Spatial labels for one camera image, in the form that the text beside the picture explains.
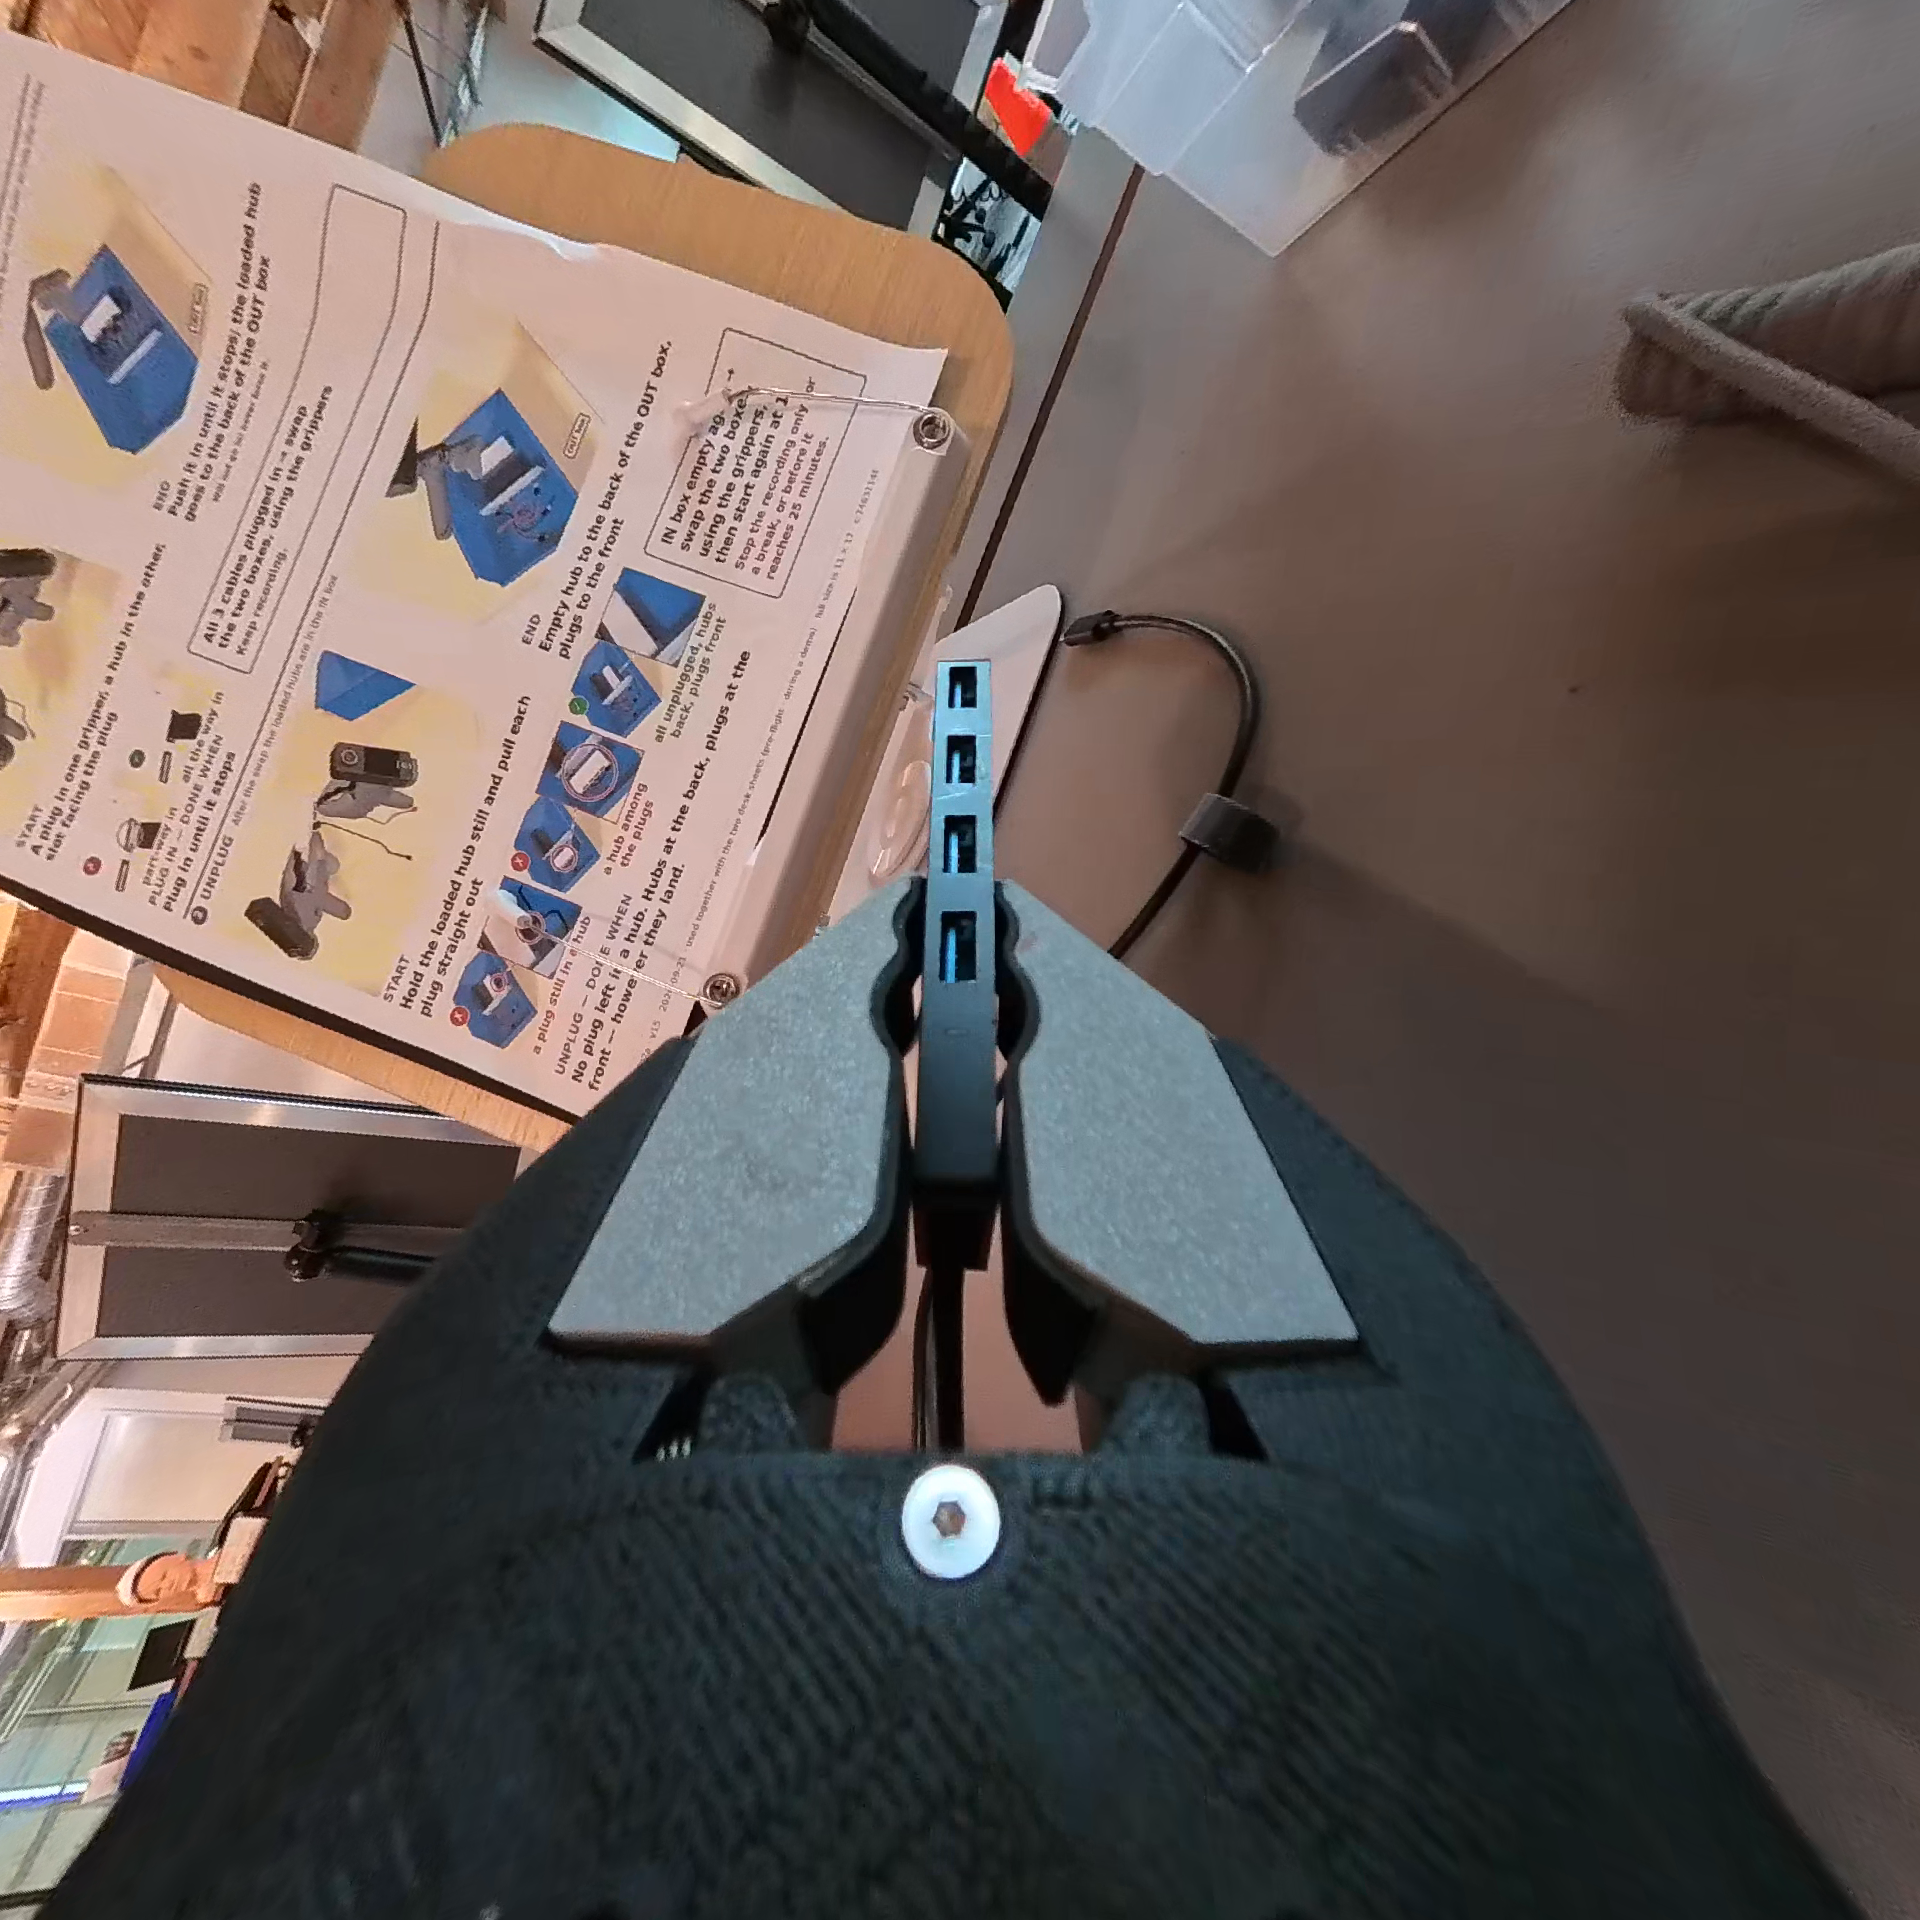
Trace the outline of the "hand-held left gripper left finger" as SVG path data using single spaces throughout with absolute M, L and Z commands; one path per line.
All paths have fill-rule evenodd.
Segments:
M 906 1298 L 906 1046 L 923 879 L 898 879 L 690 1044 L 550 1314 L 560 1350 L 838 1397 Z

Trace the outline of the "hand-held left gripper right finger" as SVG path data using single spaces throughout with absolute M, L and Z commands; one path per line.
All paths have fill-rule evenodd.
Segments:
M 1000 885 L 1002 1298 L 1046 1404 L 1362 1347 L 1212 1034 Z

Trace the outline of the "black usb hub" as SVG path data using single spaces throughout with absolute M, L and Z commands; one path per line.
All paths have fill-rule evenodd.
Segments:
M 996 845 L 986 660 L 937 669 L 925 968 L 918 1032 L 914 1229 L 930 1278 L 979 1272 L 994 1235 Z

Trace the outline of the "clear plastic bin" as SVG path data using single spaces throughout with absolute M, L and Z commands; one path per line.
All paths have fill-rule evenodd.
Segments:
M 1276 256 L 1418 140 L 1566 3 L 1152 3 L 1082 4 L 1062 70 L 1069 114 Z M 1422 21 L 1453 90 L 1378 143 L 1324 153 L 1294 96 L 1334 24 Z

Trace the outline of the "dark grey usb hub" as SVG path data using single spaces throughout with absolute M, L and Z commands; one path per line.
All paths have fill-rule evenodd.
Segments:
M 1294 117 L 1324 153 L 1351 155 L 1450 90 L 1453 62 L 1422 21 L 1334 24 L 1297 88 Z

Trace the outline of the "grey partition panel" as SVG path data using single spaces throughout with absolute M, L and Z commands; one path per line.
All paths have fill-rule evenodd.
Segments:
M 426 1108 L 89 1074 L 56 1354 L 356 1355 L 521 1169 Z
M 931 234 L 961 166 L 1045 215 L 1052 180 L 978 117 L 1007 4 L 548 3 L 535 41 L 709 167 Z

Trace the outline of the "printed instruction sheet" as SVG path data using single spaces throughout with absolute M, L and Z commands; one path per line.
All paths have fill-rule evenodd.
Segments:
M 5 892 L 584 1115 L 775 963 L 943 353 L 5 35 Z

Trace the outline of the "orange traffic cone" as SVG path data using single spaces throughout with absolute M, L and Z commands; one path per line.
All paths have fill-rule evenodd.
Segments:
M 1049 101 L 1020 78 L 1020 62 L 1012 54 L 1000 54 L 989 66 L 983 108 L 996 132 L 1028 160 L 1034 160 L 1049 134 L 1062 126 Z

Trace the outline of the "wooden shelf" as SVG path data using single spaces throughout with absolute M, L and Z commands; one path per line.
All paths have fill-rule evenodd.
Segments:
M 5 3 L 5 32 L 359 152 L 396 3 Z

